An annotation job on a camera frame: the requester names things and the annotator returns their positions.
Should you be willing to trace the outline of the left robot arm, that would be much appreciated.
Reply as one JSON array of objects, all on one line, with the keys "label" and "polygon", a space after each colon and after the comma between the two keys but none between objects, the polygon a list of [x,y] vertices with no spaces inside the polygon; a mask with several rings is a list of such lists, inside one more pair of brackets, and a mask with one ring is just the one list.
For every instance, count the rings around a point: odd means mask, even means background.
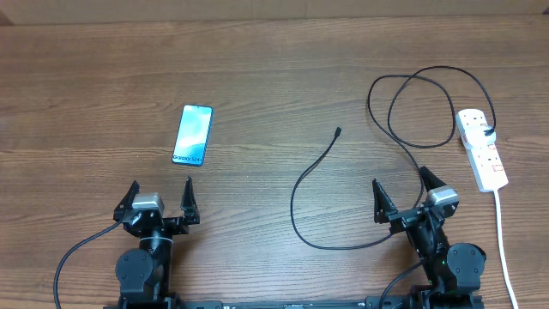
[{"label": "left robot arm", "polygon": [[124,252],[115,267],[120,282],[118,308],[182,308],[183,301],[170,291],[172,247],[175,235],[187,234],[200,222],[192,178],[187,178],[181,216],[165,217],[158,192],[140,193],[133,182],[114,209],[113,219],[139,239],[137,248]]}]

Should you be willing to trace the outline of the blue Galaxy smartphone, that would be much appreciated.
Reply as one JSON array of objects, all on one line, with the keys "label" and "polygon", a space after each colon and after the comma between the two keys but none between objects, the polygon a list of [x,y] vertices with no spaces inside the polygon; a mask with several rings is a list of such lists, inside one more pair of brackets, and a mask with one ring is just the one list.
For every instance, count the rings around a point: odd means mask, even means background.
[{"label": "blue Galaxy smartphone", "polygon": [[173,163],[203,165],[213,116],[214,109],[210,106],[184,106],[172,152]]}]

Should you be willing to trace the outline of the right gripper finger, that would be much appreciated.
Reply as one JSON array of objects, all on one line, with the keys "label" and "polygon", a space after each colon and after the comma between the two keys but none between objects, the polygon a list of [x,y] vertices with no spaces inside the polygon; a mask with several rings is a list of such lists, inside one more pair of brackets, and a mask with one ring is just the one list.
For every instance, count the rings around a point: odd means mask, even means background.
[{"label": "right gripper finger", "polygon": [[372,180],[372,190],[374,195],[374,222],[387,223],[391,215],[398,213],[398,209],[389,198],[381,183],[376,179]]},{"label": "right gripper finger", "polygon": [[438,178],[428,167],[422,166],[419,169],[419,176],[427,191],[446,186],[446,183]]}]

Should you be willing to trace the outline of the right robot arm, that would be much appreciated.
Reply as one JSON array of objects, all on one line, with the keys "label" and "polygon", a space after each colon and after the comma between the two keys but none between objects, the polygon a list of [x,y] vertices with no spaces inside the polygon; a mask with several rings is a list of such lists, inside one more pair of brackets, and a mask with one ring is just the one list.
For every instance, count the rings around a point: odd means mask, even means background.
[{"label": "right robot arm", "polygon": [[[366,297],[365,304],[369,308],[482,308],[482,298],[474,292],[480,289],[486,253],[471,243],[452,245],[443,231],[445,220],[457,210],[458,193],[427,167],[419,169],[419,176],[427,189],[425,201],[403,211],[380,182],[372,181],[374,222],[388,223],[390,234],[405,233],[419,261],[398,275],[381,296]],[[389,295],[397,282],[418,268],[425,272],[426,285],[413,286],[406,295]]]}]

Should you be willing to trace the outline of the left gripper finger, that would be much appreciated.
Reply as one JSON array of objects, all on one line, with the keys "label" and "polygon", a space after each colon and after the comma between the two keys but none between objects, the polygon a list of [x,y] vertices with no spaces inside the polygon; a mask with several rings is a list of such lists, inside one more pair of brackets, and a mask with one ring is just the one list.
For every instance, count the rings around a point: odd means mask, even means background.
[{"label": "left gripper finger", "polygon": [[180,208],[184,212],[184,223],[186,225],[200,223],[200,212],[196,204],[191,176],[188,176],[186,179]]},{"label": "left gripper finger", "polygon": [[132,209],[132,203],[135,199],[135,196],[139,193],[140,186],[137,181],[133,181],[127,193],[124,195],[122,200],[119,202],[117,207],[113,211],[113,220],[121,221],[127,210]]}]

